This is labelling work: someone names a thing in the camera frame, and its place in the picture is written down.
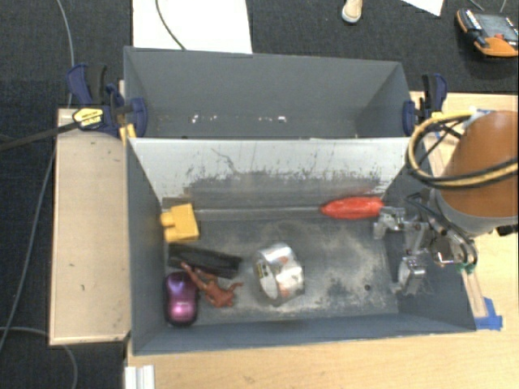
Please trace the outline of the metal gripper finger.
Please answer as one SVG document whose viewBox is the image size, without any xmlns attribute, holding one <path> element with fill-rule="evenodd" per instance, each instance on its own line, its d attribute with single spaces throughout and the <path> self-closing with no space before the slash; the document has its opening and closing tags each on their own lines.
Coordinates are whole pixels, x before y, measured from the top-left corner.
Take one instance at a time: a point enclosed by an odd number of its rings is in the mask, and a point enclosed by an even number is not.
<svg viewBox="0 0 519 389">
<path fill-rule="evenodd" d="M 379 218 L 373 224 L 373 238 L 382 239 L 386 232 L 401 232 L 405 227 L 405 209 L 403 207 L 382 207 Z"/>
<path fill-rule="evenodd" d="M 398 265 L 397 281 L 392 284 L 392 291 L 402 296 L 414 296 L 425 277 L 426 265 L 419 257 L 403 257 Z"/>
</svg>

